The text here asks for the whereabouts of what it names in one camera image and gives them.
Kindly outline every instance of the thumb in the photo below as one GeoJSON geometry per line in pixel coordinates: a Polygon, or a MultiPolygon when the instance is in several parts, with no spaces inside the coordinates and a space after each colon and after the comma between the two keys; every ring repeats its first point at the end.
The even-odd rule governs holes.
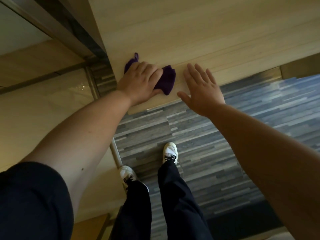
{"type": "Polygon", "coordinates": [[[191,98],[185,92],[177,92],[177,95],[190,108],[191,98]]]}
{"type": "Polygon", "coordinates": [[[154,89],[154,90],[151,92],[149,99],[152,98],[152,97],[154,97],[154,96],[156,96],[156,95],[158,95],[158,94],[163,94],[162,90],[161,90],[161,89],[154,89]]]}

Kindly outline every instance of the leg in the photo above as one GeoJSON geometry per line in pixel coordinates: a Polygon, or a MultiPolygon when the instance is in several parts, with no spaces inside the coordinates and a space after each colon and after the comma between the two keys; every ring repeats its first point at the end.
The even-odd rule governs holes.
{"type": "Polygon", "coordinates": [[[176,146],[168,143],[163,156],[164,163],[158,171],[158,182],[168,239],[212,239],[206,219],[178,172],[176,146]]]}
{"type": "Polygon", "coordinates": [[[150,240],[151,203],[148,188],[140,181],[128,166],[122,166],[120,175],[127,187],[125,201],[115,220],[111,240],[150,240]]]}

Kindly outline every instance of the wooden table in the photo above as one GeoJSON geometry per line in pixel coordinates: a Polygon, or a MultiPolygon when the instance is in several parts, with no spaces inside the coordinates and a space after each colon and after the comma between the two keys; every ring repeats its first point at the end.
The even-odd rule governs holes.
{"type": "Polygon", "coordinates": [[[320,0],[89,0],[116,80],[140,61],[172,65],[169,96],[135,106],[137,113],[189,92],[186,64],[209,68],[218,84],[320,52],[320,0]]]}

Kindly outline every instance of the shoe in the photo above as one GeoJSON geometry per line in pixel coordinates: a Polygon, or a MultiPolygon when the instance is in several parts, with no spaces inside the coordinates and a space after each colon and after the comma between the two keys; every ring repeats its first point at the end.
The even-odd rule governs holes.
{"type": "Polygon", "coordinates": [[[128,191],[128,186],[131,182],[139,181],[136,173],[129,166],[125,166],[125,165],[121,166],[119,168],[119,173],[120,173],[120,177],[122,178],[122,184],[126,192],[128,191]]]}
{"type": "Polygon", "coordinates": [[[178,150],[173,142],[168,142],[163,148],[162,164],[166,161],[174,162],[175,165],[178,163],[178,150]]]}

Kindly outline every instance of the skin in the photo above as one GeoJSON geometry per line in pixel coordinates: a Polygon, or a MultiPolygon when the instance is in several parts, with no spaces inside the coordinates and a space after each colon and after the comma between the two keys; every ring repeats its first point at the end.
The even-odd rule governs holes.
{"type": "MultiPolygon", "coordinates": [[[[153,90],[162,69],[134,63],[117,91],[92,102],[54,128],[22,161],[46,164],[63,177],[76,215],[79,201],[106,153],[118,123],[133,106],[161,93],[153,90]]],[[[312,149],[226,105],[211,72],[188,64],[184,77],[191,97],[178,96],[209,118],[239,163],[270,202],[295,239],[320,235],[320,157],[312,149]]]]}

